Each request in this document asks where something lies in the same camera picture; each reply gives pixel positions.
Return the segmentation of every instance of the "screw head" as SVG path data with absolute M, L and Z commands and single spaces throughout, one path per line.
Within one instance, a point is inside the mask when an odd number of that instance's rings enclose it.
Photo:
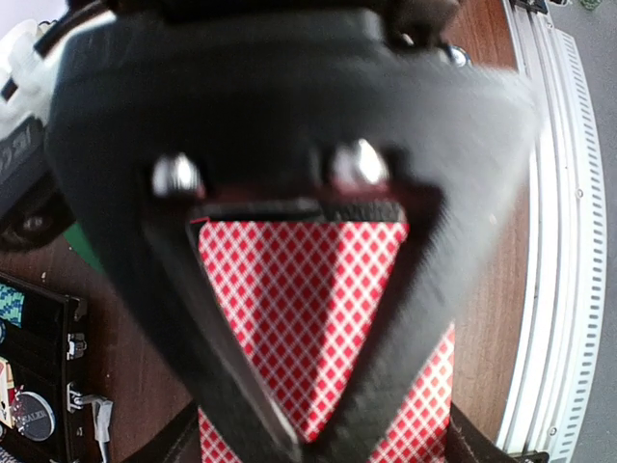
M 366 140 L 342 145 L 335 151 L 330 182 L 343 192 L 360 192 L 387 186 L 389 168 L 386 160 Z
M 469 56 L 469 53 L 463 48 L 456 45 L 450 45 L 449 49 L 450 59 L 455 67 L 462 68 L 471 64 L 471 57 Z
M 49 229 L 51 221 L 39 215 L 28 217 L 21 224 L 21 229 L 26 233 L 40 233 Z
M 412 39 L 409 34 L 401 34 L 401 40 L 408 46 L 414 46 L 414 39 Z
M 162 156 L 152 170 L 152 193 L 157 198 L 205 198 L 205 186 L 199 168 L 180 152 Z

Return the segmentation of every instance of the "wooden table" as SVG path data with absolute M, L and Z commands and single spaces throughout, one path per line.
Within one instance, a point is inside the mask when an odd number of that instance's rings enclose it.
M 514 66 L 499 0 L 468 2 L 448 36 L 477 64 Z M 493 438 L 503 415 L 519 339 L 527 205 L 525 189 L 496 257 L 471 299 L 468 316 L 456 325 L 454 398 Z M 112 461 L 120 462 L 143 446 L 189 402 L 183 386 L 154 352 L 105 277 L 83 262 L 63 238 L 35 253 L 0 256 L 0 270 L 90 301 L 88 392 L 116 402 Z M 95 459 L 92 455 L 87 461 Z

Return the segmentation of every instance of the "white plastic part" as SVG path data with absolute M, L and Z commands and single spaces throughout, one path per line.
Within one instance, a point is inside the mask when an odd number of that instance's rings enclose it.
M 36 36 L 41 32 L 38 32 L 38 26 L 34 34 L 29 31 L 20 35 L 15 33 L 17 37 L 12 35 L 7 40 L 7 43 L 11 44 L 11 50 L 7 56 L 9 73 L 17 85 L 17 90 L 9 101 L 0 97 L 0 140 L 9 136 L 30 116 L 35 116 L 42 121 L 43 125 L 47 125 L 51 98 L 68 40 L 77 34 L 113 22 L 115 19 L 116 16 L 112 12 L 106 12 L 84 22 L 68 32 L 44 59 L 33 49 Z M 4 87 L 6 82 L 7 80 L 0 80 L 0 88 Z
M 34 19 L 27 19 L 20 22 L 9 31 L 9 33 L 0 40 L 0 69 L 6 73 L 11 73 L 9 66 L 9 55 L 13 50 L 15 42 L 23 35 L 34 37 L 39 30 L 39 25 Z
M 576 44 L 548 15 L 504 2 L 519 70 L 550 116 L 530 160 L 523 323 L 497 445 L 571 461 L 593 380 L 605 287 L 605 201 L 597 129 Z

